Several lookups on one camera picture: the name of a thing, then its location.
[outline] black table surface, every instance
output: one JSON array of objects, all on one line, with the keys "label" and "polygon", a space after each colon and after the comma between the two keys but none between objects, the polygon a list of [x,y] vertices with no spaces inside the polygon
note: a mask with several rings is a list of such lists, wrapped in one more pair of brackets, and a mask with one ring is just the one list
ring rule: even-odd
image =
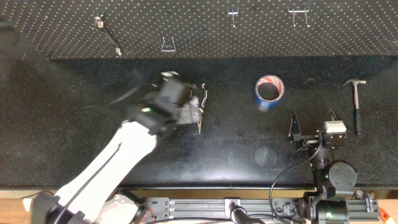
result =
[{"label": "black table surface", "polygon": [[[348,128],[335,157],[359,170],[357,187],[398,187],[398,59],[395,57],[279,57],[232,59],[15,60],[0,89],[0,187],[57,188],[76,177],[105,147],[123,108],[104,106],[163,71],[208,87],[202,133],[180,126],[121,182],[133,189],[269,188],[288,166],[304,160],[286,141],[291,113],[304,134],[334,108]],[[280,77],[285,93],[268,112],[258,110],[254,85]],[[353,92],[360,85],[363,135],[354,134]],[[312,188],[309,166],[283,176],[278,187]]]}]

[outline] robotic arm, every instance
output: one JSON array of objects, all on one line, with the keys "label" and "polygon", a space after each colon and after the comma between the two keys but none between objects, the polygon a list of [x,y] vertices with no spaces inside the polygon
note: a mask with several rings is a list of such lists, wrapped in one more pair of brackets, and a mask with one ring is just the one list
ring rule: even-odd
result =
[{"label": "robotic arm", "polygon": [[[163,73],[159,91],[129,109],[127,120],[96,159],[54,196],[40,193],[34,200],[33,224],[93,223],[129,171],[156,147],[156,135],[170,134],[176,124],[199,122],[196,86],[183,83],[177,73]],[[132,205],[129,221],[137,205]]]}]

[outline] pegboard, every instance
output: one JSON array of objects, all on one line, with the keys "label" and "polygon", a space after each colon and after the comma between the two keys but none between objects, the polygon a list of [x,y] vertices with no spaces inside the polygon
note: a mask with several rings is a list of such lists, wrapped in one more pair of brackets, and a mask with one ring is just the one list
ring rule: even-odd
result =
[{"label": "pegboard", "polygon": [[[304,13],[292,13],[308,9]],[[2,0],[0,15],[47,58],[397,55],[397,1]],[[234,20],[228,12],[239,11]],[[165,44],[175,52],[161,52]]]}]

